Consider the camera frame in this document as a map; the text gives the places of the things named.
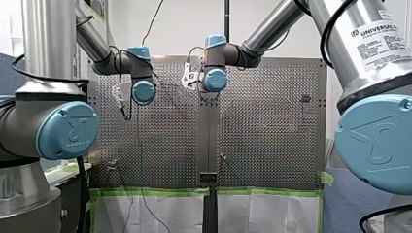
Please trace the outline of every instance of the blue joint cap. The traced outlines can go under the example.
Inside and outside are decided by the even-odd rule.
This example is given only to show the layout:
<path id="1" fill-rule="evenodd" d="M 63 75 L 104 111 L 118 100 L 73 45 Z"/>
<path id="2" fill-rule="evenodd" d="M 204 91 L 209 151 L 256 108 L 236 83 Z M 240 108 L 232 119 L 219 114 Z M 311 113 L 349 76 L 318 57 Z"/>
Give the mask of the blue joint cap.
<path id="1" fill-rule="evenodd" d="M 227 86 L 227 73 L 221 69 L 209 71 L 203 79 L 203 87 L 210 92 L 222 91 Z"/>
<path id="2" fill-rule="evenodd" d="M 147 47 L 129 47 L 127 48 L 127 51 L 148 61 L 149 63 L 151 62 L 151 54 L 149 52 L 149 48 Z"/>
<path id="3" fill-rule="evenodd" d="M 148 104 L 155 98 L 155 85 L 149 81 L 138 81 L 132 90 L 133 99 L 138 104 Z"/>
<path id="4" fill-rule="evenodd" d="M 227 43 L 227 39 L 224 35 L 211 35 L 206 38 L 205 49 L 217 47 Z"/>
<path id="5" fill-rule="evenodd" d="M 39 127 L 37 152 L 49 160 L 79 157 L 94 143 L 97 131 L 97 114 L 90 105 L 81 101 L 63 104 Z"/>
<path id="6" fill-rule="evenodd" d="M 378 189 L 412 195 L 412 96 L 384 94 L 360 100 L 336 129 L 346 166 Z"/>

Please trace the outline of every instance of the metal frame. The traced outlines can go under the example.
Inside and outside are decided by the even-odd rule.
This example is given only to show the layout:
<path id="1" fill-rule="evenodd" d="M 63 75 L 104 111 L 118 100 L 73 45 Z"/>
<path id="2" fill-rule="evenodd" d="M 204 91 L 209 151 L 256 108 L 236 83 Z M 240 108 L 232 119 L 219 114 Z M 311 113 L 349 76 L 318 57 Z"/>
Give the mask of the metal frame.
<path id="1" fill-rule="evenodd" d="M 184 70 L 184 63 L 186 61 L 185 57 L 182 56 L 172 56 L 172 57 L 166 57 L 166 58 L 160 58 L 160 59 L 154 59 L 153 60 L 153 65 L 156 71 L 162 76 L 162 73 L 164 72 L 169 72 L 168 66 L 162 66 L 163 64 L 169 64 L 172 65 L 172 67 L 175 67 L 176 64 L 182 64 L 182 67 L 178 67 L 178 69 L 182 69 L 182 74 Z M 259 183 L 255 184 L 255 186 L 267 186 L 267 187 L 285 187 L 285 188 L 297 188 L 297 189 L 322 189 L 322 184 L 321 184 L 321 177 L 320 174 L 324 170 L 325 167 L 325 139 L 326 139 L 326 75 L 327 75 L 327 68 L 326 65 L 323 63 L 322 60 L 320 59 L 306 59 L 306 58 L 264 58 L 262 61 L 262 66 L 264 65 L 273 65 L 275 64 L 276 66 L 283 66 L 283 67 L 307 67 L 310 66 L 313 69 L 317 70 L 317 77 L 314 79 L 318 79 L 318 91 L 317 91 L 317 96 L 312 99 L 312 101 L 316 101 L 316 156 L 315 158 L 315 170 L 316 172 L 316 182 L 315 183 L 306 183 L 306 184 L 301 184 L 301 185 L 293 185 L 293 184 L 285 184 L 281 185 L 278 183 L 273 183 L 272 185 L 259 185 Z M 232 79 L 236 78 L 236 75 L 238 75 L 237 71 L 231 71 L 229 72 L 232 75 Z M 117 79 L 117 76 L 112 76 L 112 77 L 100 77 L 100 79 Z M 180 77 L 173 77 L 173 79 L 176 79 L 176 83 L 180 83 Z M 97 80 L 93 79 L 91 80 L 91 85 L 89 86 L 88 89 L 88 102 L 92 106 L 98 106 L 99 104 L 99 99 L 98 99 L 98 94 L 97 94 Z M 221 107 L 223 102 L 225 101 L 224 98 L 224 93 L 218 98 L 218 100 L 215 100 L 216 94 L 203 94 L 204 100 L 202 100 L 199 96 L 198 93 L 192 91 L 192 90 L 184 90 L 188 91 L 191 94 L 191 97 L 193 98 L 192 101 L 194 103 L 193 106 L 197 106 L 197 130 L 198 130 L 198 151 L 197 151 L 197 182 L 195 185 L 189 185 L 189 186 L 180 186 L 180 185 L 149 185 L 152 187 L 208 187 L 210 189 L 209 195 L 204 198 L 204 228 L 203 232 L 204 233 L 216 233 L 218 232 L 218 204 L 217 204 L 217 187 L 222 185 L 219 180 L 219 172 L 221 170 L 221 158 L 219 156 L 219 151 L 220 151 L 220 140 L 221 140 L 221 131 L 222 131 L 222 126 L 220 123 L 221 119 Z M 116 107 L 116 104 L 114 101 L 112 103 L 106 103 L 106 104 L 113 104 Z M 133 121 L 130 124 L 130 127 L 132 126 L 136 121 Z M 92 150 L 90 150 L 91 153 L 89 155 L 89 160 L 92 163 L 95 163 L 96 161 L 99 161 L 99 153 L 101 150 L 99 149 L 98 145 L 95 145 Z M 108 171 L 107 168 L 108 164 L 107 163 L 100 163 L 97 164 L 93 168 L 94 170 L 94 176 L 92 173 L 92 178 L 93 177 L 100 177 L 106 172 L 111 172 Z M 111 176 L 110 181 L 113 182 L 114 185 L 116 183 L 120 182 L 121 176 L 118 172 L 114 172 L 113 175 Z M 141 177 L 139 173 L 139 178 L 138 180 L 140 181 L 137 183 L 138 185 L 143 185 L 147 186 L 149 183 L 142 183 L 141 182 Z"/>

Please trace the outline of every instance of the black cable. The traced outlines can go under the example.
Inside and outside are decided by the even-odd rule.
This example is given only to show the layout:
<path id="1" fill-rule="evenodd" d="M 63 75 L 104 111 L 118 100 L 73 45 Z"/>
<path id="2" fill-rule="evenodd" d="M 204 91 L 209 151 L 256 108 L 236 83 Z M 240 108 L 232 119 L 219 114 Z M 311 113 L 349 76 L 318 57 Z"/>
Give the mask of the black cable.
<path id="1" fill-rule="evenodd" d="M 353 4 L 355 4 L 358 0 L 347 0 L 342 5 L 336 10 L 336 12 L 333 14 L 333 16 L 330 17 L 329 21 L 327 22 L 324 32 L 322 33 L 322 38 L 321 38 L 321 55 L 322 59 L 325 61 L 326 65 L 328 65 L 330 68 L 333 69 L 333 64 L 330 61 L 330 59 L 326 55 L 326 43 L 329 40 L 330 33 L 336 24 L 336 21 L 342 16 L 342 14 Z"/>
<path id="2" fill-rule="evenodd" d="M 80 178 L 80 213 L 77 233 L 83 233 L 85 228 L 85 216 L 86 216 L 86 171 L 83 158 L 77 157 L 77 162 L 79 166 L 79 178 Z"/>
<path id="3" fill-rule="evenodd" d="M 405 211 L 412 211 L 412 204 L 398 206 L 398 207 L 392 207 L 392 208 L 388 208 L 388 209 L 385 209 L 385 210 L 381 210 L 381 211 L 371 213 L 371 214 L 369 214 L 367 216 L 364 216 L 360 219 L 360 222 L 359 222 L 360 230 L 361 230 L 361 232 L 366 233 L 366 230 L 364 229 L 363 225 L 373 217 L 381 216 L 381 215 L 385 215 L 385 214 L 389 214 L 389 213 L 393 213 L 393 212 L 405 212 Z"/>
<path id="4" fill-rule="evenodd" d="M 15 59 L 15 61 L 12 62 L 12 68 L 13 70 L 15 70 L 16 72 L 18 72 L 19 74 L 22 74 L 24 76 L 29 77 L 30 79 L 33 80 L 38 80 L 38 81 L 43 81 L 43 82 L 59 82 L 59 83 L 79 83 L 79 87 L 83 86 L 83 85 L 87 85 L 88 83 L 90 83 L 89 80 L 62 80 L 62 79 L 55 79 L 55 78 L 47 78 L 47 77 L 40 77 L 40 76 L 36 76 L 34 74 L 31 74 L 29 72 L 20 70 L 17 65 L 18 63 L 24 58 L 24 54 L 19 56 L 18 58 Z"/>
<path id="5" fill-rule="evenodd" d="M 190 63 L 191 54 L 192 54 L 195 50 L 205 50 L 205 49 L 202 48 L 202 47 L 193 47 L 193 48 L 190 50 L 189 54 L 188 54 L 188 58 L 186 59 L 187 63 Z"/>
<path id="6" fill-rule="evenodd" d="M 163 4 L 163 2 L 164 2 L 164 0 L 160 0 L 160 3 L 157 6 L 157 10 L 154 13 L 154 17 L 152 18 L 152 22 L 151 22 L 151 25 L 149 26 L 148 32 L 146 33 L 146 36 L 143 38 L 142 47 L 145 45 L 146 38 L 148 38 L 149 34 L 151 33 L 152 27 L 153 27 L 154 22 L 155 22 L 155 18 L 157 17 L 157 14 L 160 11 L 160 8 L 161 8 L 161 5 Z"/>
<path id="7" fill-rule="evenodd" d="M 303 3 L 300 2 L 300 0 L 294 0 L 294 3 L 296 4 L 297 7 L 300 8 L 300 10 L 302 10 L 302 12 L 304 12 L 306 15 L 308 15 L 309 17 L 312 15 L 309 11 L 309 9 L 307 7 L 305 7 L 303 5 Z"/>
<path id="8" fill-rule="evenodd" d="M 262 52 L 267 52 L 267 51 L 270 51 L 270 50 L 275 50 L 276 48 L 280 47 L 286 41 L 286 39 L 288 38 L 290 32 L 291 32 L 290 30 L 286 31 L 285 34 L 284 34 L 284 37 L 282 38 L 282 40 L 278 44 L 276 44 L 275 46 L 273 46 L 269 49 L 263 49 L 263 50 L 248 49 L 248 50 L 256 52 L 256 53 L 262 53 Z"/>
<path id="9" fill-rule="evenodd" d="M 137 107 L 137 143 L 138 147 L 140 148 L 140 172 L 143 173 L 143 144 L 142 141 L 140 141 L 140 126 L 139 126 L 139 106 Z M 170 233 L 170 228 L 162 221 L 160 218 L 155 215 L 155 213 L 152 212 L 152 210 L 148 206 L 148 202 L 146 200 L 146 195 L 145 192 L 143 191 L 143 186 L 141 185 L 140 190 L 142 192 L 142 198 L 143 202 L 145 204 L 146 209 L 148 212 L 161 224 L 166 228 L 167 232 Z"/>
<path id="10" fill-rule="evenodd" d="M 94 16 L 88 16 L 86 17 L 83 21 L 79 22 L 78 24 L 76 24 L 76 27 L 81 27 L 83 26 L 85 23 L 91 21 L 92 19 L 94 19 Z"/>
<path id="11" fill-rule="evenodd" d="M 286 31 L 284 38 L 278 44 L 276 44 L 275 46 L 267 49 L 266 51 L 275 50 L 276 48 L 280 47 L 286 41 L 286 39 L 288 38 L 290 32 L 291 32 L 290 30 Z"/>

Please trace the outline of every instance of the green tape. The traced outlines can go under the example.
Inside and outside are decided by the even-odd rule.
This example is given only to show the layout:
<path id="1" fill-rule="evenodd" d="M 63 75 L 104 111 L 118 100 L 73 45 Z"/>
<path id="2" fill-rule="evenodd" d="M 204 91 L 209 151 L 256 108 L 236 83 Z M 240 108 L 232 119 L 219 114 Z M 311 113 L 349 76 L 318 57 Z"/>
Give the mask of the green tape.
<path id="1" fill-rule="evenodd" d="M 334 177 L 327 173 L 327 172 L 322 172 L 321 173 L 321 182 L 323 184 L 327 184 L 328 186 L 332 186 L 334 182 Z"/>
<path id="2" fill-rule="evenodd" d="M 153 197 L 197 197 L 208 195 L 208 188 L 182 188 L 164 189 L 149 187 L 118 187 L 118 188 L 97 188 L 90 191 L 92 196 L 145 196 Z"/>
<path id="3" fill-rule="evenodd" d="M 79 172 L 79 167 L 78 165 L 70 165 L 63 167 L 62 169 L 63 172 Z"/>
<path id="4" fill-rule="evenodd" d="M 247 196 L 252 194 L 267 194 L 276 196 L 294 197 L 320 197 L 320 191 L 293 190 L 285 188 L 262 188 L 262 187 L 219 187 L 220 196 Z"/>
<path id="5" fill-rule="evenodd" d="M 323 233 L 324 231 L 324 193 L 322 192 L 319 198 L 318 207 L 318 233 Z"/>

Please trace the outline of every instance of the perforated metal panel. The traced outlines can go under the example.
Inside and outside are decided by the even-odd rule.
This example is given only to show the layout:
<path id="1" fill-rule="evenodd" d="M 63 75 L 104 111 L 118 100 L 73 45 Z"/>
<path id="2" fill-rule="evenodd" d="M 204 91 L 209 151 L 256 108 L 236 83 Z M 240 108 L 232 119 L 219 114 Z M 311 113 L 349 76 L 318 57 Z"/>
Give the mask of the perforated metal panel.
<path id="1" fill-rule="evenodd" d="M 92 177 L 93 186 L 124 183 L 198 187 L 197 93 L 186 91 L 181 85 L 184 66 L 183 58 L 154 62 L 159 75 L 156 98 L 139 109 L 133 102 L 131 121 L 122 119 L 111 96 L 111 88 L 119 83 L 119 76 L 99 78 L 100 161 Z M 120 172 L 107 169 L 114 160 Z"/>
<path id="2" fill-rule="evenodd" d="M 231 69 L 221 98 L 219 185 L 317 188 L 325 108 L 320 60 L 267 58 L 255 70 Z"/>
<path id="3" fill-rule="evenodd" d="M 98 146 L 90 154 L 92 186 L 199 187 L 200 164 L 216 164 L 217 157 L 219 185 L 318 188 L 326 118 L 326 67 L 319 59 L 266 58 L 257 69 L 231 69 L 220 122 L 199 117 L 199 108 L 207 107 L 197 92 L 182 88 L 185 61 L 153 61 L 158 94 L 140 107 L 139 135 L 136 105 L 132 120 L 124 121 L 111 96 L 119 77 L 92 82 L 89 102 L 96 102 L 100 119 Z M 214 159 L 199 155 L 208 143 L 199 129 L 208 123 L 220 124 L 218 154 L 209 153 Z M 108 169 L 115 160 L 120 172 Z"/>

